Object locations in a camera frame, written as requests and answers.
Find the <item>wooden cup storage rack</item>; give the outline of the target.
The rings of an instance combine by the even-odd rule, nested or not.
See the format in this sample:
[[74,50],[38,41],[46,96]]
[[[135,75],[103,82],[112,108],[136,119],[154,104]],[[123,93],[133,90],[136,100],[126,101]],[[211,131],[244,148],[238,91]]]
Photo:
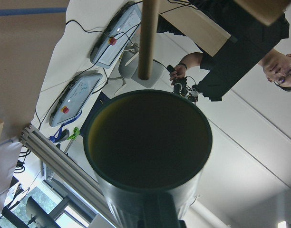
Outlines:
[[[237,0],[236,3],[262,24],[269,26],[291,5],[290,0]],[[171,5],[181,7],[191,5],[183,3],[169,3],[166,0],[145,0],[142,8],[140,54],[138,77],[148,80],[152,70],[154,42],[157,29],[157,20],[161,6]]]

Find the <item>aluminium frame post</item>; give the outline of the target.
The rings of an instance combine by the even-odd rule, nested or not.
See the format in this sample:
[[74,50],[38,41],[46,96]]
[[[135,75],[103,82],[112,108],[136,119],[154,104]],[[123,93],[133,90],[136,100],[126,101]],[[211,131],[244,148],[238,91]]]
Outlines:
[[113,226],[121,227],[109,210],[99,184],[39,132],[35,126],[27,124],[21,131],[19,141],[48,165]]

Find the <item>green clip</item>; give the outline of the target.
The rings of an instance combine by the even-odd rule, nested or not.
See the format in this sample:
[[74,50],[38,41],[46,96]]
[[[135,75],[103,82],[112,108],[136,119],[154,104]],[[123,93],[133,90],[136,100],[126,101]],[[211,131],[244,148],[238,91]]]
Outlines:
[[73,134],[70,135],[67,140],[76,140],[76,138],[80,135],[80,130],[78,127],[75,127],[73,130]]

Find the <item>handheld black controller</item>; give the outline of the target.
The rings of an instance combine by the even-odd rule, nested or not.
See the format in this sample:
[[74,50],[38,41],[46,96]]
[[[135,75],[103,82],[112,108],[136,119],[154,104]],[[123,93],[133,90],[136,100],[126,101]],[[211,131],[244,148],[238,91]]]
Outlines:
[[173,83],[173,93],[179,95],[183,98],[188,99],[192,103],[196,104],[198,102],[198,91],[196,90],[196,85],[189,87],[187,85],[188,77],[174,77]]

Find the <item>teach pendant tablet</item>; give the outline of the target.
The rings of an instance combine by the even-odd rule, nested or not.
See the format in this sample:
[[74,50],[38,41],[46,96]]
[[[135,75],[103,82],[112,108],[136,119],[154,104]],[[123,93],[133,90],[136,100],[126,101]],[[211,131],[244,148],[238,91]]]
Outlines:
[[101,81],[101,73],[75,76],[66,87],[49,119],[49,125],[56,127],[70,121],[81,113],[85,102]]
[[92,64],[110,68],[122,53],[141,23],[141,11],[133,1],[127,2],[111,19],[90,53]]

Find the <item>black computer mouse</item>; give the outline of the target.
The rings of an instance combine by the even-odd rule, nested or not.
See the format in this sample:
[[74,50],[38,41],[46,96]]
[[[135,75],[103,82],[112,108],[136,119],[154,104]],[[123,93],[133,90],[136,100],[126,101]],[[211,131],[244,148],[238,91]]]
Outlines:
[[55,140],[55,143],[63,142],[67,140],[68,137],[69,137],[69,130],[65,129],[61,133],[58,134],[57,139]]

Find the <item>standing person in black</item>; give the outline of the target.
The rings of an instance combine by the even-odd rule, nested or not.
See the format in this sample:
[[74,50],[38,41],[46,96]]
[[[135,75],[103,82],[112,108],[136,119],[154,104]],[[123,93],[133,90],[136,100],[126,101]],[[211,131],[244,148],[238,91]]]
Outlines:
[[185,78],[188,69],[200,67],[209,73],[193,88],[211,101],[221,101],[250,69],[260,65],[269,82],[291,92],[291,54],[274,49],[289,36],[284,14],[265,26],[233,0],[190,0],[186,7],[204,13],[227,31],[230,39],[213,57],[204,49],[184,56],[170,73],[172,83]]

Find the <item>cardboard box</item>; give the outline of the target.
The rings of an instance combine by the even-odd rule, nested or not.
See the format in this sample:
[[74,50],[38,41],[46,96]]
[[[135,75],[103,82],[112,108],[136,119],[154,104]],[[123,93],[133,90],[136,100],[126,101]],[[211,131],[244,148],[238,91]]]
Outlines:
[[231,37],[201,11],[188,6],[164,5],[159,13],[212,57]]

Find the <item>blue mug yellow inside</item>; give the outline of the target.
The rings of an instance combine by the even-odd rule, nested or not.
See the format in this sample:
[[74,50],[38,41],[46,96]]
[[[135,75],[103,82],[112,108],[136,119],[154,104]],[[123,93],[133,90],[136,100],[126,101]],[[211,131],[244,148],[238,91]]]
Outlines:
[[124,228],[184,228],[212,142],[200,109],[160,90],[111,99],[84,133],[87,159]]

